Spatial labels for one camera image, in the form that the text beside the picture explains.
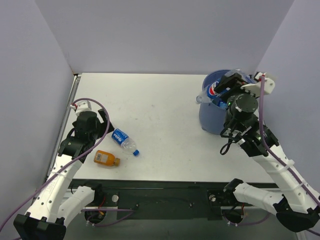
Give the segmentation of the large Pepsi bottle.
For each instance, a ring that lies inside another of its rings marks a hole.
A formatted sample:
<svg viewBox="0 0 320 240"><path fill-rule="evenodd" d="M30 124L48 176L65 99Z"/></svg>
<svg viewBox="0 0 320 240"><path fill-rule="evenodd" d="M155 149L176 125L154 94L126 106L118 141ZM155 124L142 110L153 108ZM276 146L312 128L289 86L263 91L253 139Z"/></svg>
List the large Pepsi bottle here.
<svg viewBox="0 0 320 240"><path fill-rule="evenodd" d="M221 100L221 95L228 92L231 88L225 87L221 92L217 92L215 87L218 86L225 75L227 77L232 77L234 74L240 75L245 84L252 84L254 82L249 75L246 75L240 69L216 70L205 77L202 84L202 91L195 98L195 102L197 104L217 102L217 106L220 104L220 102L225 102L225 100Z"/></svg>

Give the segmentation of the small Pepsi bottle blue cap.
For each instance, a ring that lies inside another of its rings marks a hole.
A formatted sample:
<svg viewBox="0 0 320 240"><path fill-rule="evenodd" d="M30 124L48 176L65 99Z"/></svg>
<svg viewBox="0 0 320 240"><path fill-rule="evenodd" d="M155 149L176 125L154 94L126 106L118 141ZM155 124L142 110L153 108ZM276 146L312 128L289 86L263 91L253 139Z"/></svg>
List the small Pepsi bottle blue cap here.
<svg viewBox="0 0 320 240"><path fill-rule="evenodd" d="M140 151L137 148L135 141L130 138L125 132L116 128L111 135L111 138L127 153L137 157Z"/></svg>

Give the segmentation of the small blue label water bottle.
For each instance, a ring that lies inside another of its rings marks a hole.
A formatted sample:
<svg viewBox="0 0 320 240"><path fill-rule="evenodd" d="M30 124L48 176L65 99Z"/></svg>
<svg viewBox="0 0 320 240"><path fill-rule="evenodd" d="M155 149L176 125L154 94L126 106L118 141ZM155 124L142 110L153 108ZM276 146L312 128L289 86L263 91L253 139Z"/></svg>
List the small blue label water bottle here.
<svg viewBox="0 0 320 240"><path fill-rule="evenodd" d="M223 101L222 99L220 99L220 100L218 101L217 106L218 106L219 108L223 109L223 110L226 110L226 109L228 108L228 103L225 102L225 101Z"/></svg>

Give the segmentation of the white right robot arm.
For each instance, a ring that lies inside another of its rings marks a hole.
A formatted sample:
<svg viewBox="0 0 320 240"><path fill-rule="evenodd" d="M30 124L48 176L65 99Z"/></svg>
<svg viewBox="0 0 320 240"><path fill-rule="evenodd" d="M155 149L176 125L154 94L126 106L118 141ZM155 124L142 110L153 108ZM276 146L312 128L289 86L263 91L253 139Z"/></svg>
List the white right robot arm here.
<svg viewBox="0 0 320 240"><path fill-rule="evenodd" d="M249 82L239 70L225 73L214 87L227 106L220 136L228 142L220 153L224 155L230 145L238 145L279 188L279 192L271 192L235 178L217 199L226 205L249 204L263 209L292 232L310 231L320 219L320 194L303 179L263 122L264 96L274 88L275 82L267 73L257 72Z"/></svg>

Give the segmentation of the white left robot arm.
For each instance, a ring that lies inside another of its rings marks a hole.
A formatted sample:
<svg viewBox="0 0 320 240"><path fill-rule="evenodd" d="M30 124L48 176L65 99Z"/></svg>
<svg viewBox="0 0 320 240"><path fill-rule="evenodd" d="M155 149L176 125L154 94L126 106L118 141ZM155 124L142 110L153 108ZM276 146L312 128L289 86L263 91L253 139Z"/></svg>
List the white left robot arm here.
<svg viewBox="0 0 320 240"><path fill-rule="evenodd" d="M97 206L104 198L102 186L87 182L63 202L64 195L87 155L113 130L105 110L83 110L60 143L55 163L44 188L25 214L18 214L13 225L23 240L62 240L69 223L87 205Z"/></svg>

